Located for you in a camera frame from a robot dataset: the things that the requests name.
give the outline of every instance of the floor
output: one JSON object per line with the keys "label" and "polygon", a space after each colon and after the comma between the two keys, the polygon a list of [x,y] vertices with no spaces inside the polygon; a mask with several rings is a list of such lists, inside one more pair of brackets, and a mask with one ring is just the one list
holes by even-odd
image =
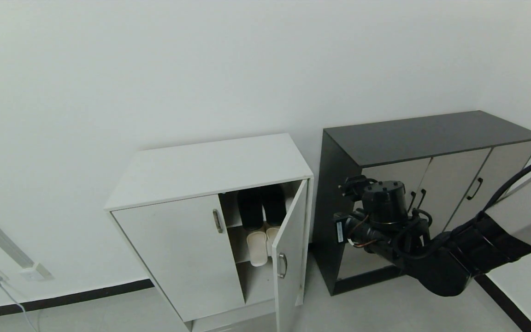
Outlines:
{"label": "floor", "polygon": [[[296,332],[520,332],[475,282],[460,296],[435,296],[410,277],[329,296],[312,258],[308,262],[304,305]],[[40,332],[162,332],[173,322],[162,315],[156,290],[140,290],[99,300],[32,311]],[[266,315],[215,332],[273,332]],[[21,314],[0,317],[0,332],[33,332]]]}

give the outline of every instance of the shoe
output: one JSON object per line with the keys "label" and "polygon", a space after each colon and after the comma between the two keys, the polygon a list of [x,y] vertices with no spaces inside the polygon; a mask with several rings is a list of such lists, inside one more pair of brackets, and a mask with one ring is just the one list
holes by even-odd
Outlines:
{"label": "shoe", "polygon": [[260,267],[267,263],[267,235],[263,231],[254,231],[247,235],[247,247],[249,248],[249,262],[254,267]]}
{"label": "shoe", "polygon": [[286,197],[281,185],[272,184],[259,187],[261,204],[264,206],[265,219],[272,226],[282,225],[286,217]]}
{"label": "shoe", "polygon": [[261,210],[261,196],[258,188],[240,190],[236,195],[236,202],[241,216],[241,223],[246,231],[257,231],[264,225]]}
{"label": "shoe", "polygon": [[274,244],[274,240],[276,239],[276,236],[278,235],[279,230],[280,228],[278,227],[272,227],[272,228],[268,228],[265,231],[265,234],[267,235],[267,255],[268,256],[272,255],[271,246],[272,244]]}

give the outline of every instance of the white shoe cabinet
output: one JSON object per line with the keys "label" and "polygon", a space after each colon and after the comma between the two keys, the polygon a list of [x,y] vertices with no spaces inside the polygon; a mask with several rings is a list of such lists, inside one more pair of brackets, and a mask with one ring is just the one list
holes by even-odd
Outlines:
{"label": "white shoe cabinet", "polygon": [[[271,258],[249,263],[236,193],[281,184],[286,218]],[[168,312],[202,332],[276,313],[291,331],[303,302],[313,173],[288,134],[135,153],[105,210]]]}

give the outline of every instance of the cabinet handle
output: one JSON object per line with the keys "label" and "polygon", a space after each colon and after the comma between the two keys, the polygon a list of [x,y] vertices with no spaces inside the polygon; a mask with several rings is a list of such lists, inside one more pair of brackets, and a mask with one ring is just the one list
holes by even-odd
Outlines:
{"label": "cabinet handle", "polygon": [[415,194],[415,191],[411,191],[411,203],[409,203],[409,208],[407,209],[407,213],[409,213],[409,211],[411,211],[411,208],[413,207],[413,203],[415,202],[415,196],[417,194]]}
{"label": "cabinet handle", "polygon": [[[284,279],[286,277],[286,273],[288,272],[288,260],[286,259],[286,255],[281,252],[278,255],[278,259],[282,259],[284,261],[284,273],[278,272],[278,278]],[[280,271],[282,268],[280,267],[280,261],[278,260],[278,271]]]}
{"label": "cabinet handle", "polygon": [[422,189],[421,190],[421,200],[419,201],[419,204],[417,204],[417,209],[419,210],[419,208],[421,208],[421,204],[423,203],[423,199],[425,198],[425,194],[427,193],[427,191],[425,189]]}
{"label": "cabinet handle", "polygon": [[474,196],[477,195],[478,190],[481,189],[481,185],[483,185],[483,178],[478,178],[477,181],[478,181],[478,187],[477,187],[477,189],[474,191],[474,194],[472,194],[472,196],[466,196],[466,199],[468,199],[469,201],[470,201],[471,199],[473,199]]}
{"label": "cabinet handle", "polygon": [[214,217],[214,223],[217,225],[217,231],[223,233],[223,228],[221,227],[221,222],[218,220],[218,210],[212,210],[212,216]]}

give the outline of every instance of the wall trim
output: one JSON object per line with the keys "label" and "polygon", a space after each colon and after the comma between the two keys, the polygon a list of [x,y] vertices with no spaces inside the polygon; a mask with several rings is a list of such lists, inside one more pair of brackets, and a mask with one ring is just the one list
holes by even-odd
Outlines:
{"label": "wall trim", "polygon": [[[493,300],[499,305],[501,309],[512,319],[512,321],[522,330],[522,332],[531,332],[531,320],[513,303],[505,293],[486,275],[481,275],[474,278],[478,285],[480,285]],[[108,296],[116,296],[128,292],[145,290],[154,287],[149,279],[129,282],[128,284],[117,285],[112,287],[100,288],[98,290],[88,290],[87,292],[80,292],[69,294],[67,296],[59,296],[45,300],[24,302],[22,305],[27,311],[34,311],[61,305],[79,303],[84,301],[95,300],[98,298],[105,298]],[[0,306],[0,316],[21,313],[21,309],[15,304]]]}
{"label": "wall trim", "polygon": [[[44,300],[23,302],[22,305],[26,311],[34,311],[52,307],[59,307],[61,305],[79,303],[84,301],[95,300],[98,298],[105,298],[108,296],[117,296],[128,292],[145,290],[146,288],[154,287],[150,279],[144,279],[127,284],[99,288],[97,290],[88,290],[87,292],[80,292],[69,294],[67,296],[59,296],[55,298],[47,298]],[[22,310],[15,304],[0,306],[0,316],[21,313]]]}

